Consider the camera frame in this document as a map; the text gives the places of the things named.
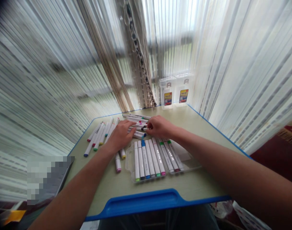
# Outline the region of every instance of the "left hand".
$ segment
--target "left hand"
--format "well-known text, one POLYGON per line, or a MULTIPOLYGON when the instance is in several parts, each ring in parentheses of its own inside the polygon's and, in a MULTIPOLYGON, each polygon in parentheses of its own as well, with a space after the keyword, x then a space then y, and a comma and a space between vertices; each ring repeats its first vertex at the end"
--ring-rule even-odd
POLYGON ((123 120, 118 123, 109 140, 104 144, 112 154, 115 154, 122 148, 126 147, 127 144, 132 140, 136 128, 134 127, 131 129, 130 133, 128 133, 128 129, 130 126, 135 124, 136 122, 128 120, 123 120))

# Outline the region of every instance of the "forearm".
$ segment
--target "forearm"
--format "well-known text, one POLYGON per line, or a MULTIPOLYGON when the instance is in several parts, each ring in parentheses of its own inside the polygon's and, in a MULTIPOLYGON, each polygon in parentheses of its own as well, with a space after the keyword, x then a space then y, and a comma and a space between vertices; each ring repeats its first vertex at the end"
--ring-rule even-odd
POLYGON ((246 156, 182 128, 172 132, 170 139, 189 151, 229 195, 266 223, 277 226, 282 219, 292 222, 290 181, 246 156))
POLYGON ((55 197, 29 229, 80 229, 111 154, 104 146, 55 197))

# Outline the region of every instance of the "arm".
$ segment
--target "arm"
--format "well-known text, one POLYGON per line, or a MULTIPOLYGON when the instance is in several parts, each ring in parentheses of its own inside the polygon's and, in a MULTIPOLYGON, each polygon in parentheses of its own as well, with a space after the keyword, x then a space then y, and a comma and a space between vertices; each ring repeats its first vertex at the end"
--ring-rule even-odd
POLYGON ((120 149, 132 139, 136 128, 127 134, 131 121, 120 121, 108 142, 45 208, 29 227, 36 229, 80 229, 90 208, 105 168, 120 149))
POLYGON ((152 117, 148 134, 170 138, 190 152, 245 209, 273 229, 292 228, 292 182, 226 147, 152 117))

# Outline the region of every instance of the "clear plastic case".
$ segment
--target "clear plastic case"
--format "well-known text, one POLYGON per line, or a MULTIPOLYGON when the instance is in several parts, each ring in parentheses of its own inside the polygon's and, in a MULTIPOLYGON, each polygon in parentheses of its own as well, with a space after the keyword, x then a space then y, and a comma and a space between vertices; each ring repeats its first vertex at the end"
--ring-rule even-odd
POLYGON ((159 79, 162 109, 172 109, 175 96, 175 77, 159 79))
POLYGON ((174 104, 176 107, 182 107, 187 104, 189 96, 192 94, 193 75, 190 73, 180 74, 176 76, 176 88, 174 96, 174 104))
MULTIPOLYGON (((147 136, 145 139, 149 140, 151 139, 151 136, 147 136)), ((164 179, 164 176, 159 176, 159 177, 154 177, 154 178, 149 178, 149 179, 145 179, 145 180, 140 180, 140 181, 136 181, 135 180, 135 158, 134 158, 134 142, 138 141, 138 140, 133 140, 131 142, 131 145, 129 148, 127 148, 126 151, 126 170, 131 172, 131 180, 133 183, 144 183, 147 181, 153 181, 153 180, 161 180, 164 179)), ((181 160, 181 163, 183 164, 183 170, 179 171, 179 172, 171 172, 168 167, 167 167, 167 163, 166 163, 166 159, 163 155, 162 149, 160 148, 160 143, 158 141, 158 139, 156 139, 156 143, 159 146, 159 151, 160 151, 160 155, 163 161, 163 165, 165 168, 165 172, 170 173, 171 175, 176 175, 176 174, 182 174, 185 172, 189 172, 192 170, 196 170, 201 168, 201 165, 199 164, 199 162, 190 154, 188 153, 182 146, 180 146, 178 143, 171 141, 174 150, 176 151, 179 159, 181 160)))

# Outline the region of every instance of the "hand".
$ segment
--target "hand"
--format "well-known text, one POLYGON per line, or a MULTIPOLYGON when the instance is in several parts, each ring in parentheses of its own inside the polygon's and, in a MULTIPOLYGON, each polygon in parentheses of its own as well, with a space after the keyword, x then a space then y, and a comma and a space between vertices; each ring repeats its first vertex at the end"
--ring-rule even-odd
POLYGON ((158 138, 170 138, 171 133, 176 129, 176 126, 159 115, 149 119, 147 128, 149 129, 146 133, 151 136, 158 138))
POLYGON ((115 154, 122 148, 126 147, 132 140, 133 134, 136 131, 136 128, 133 128, 131 129, 131 132, 128 133, 128 129, 131 125, 135 124, 136 122, 134 121, 120 121, 104 146, 106 146, 112 154, 115 154))

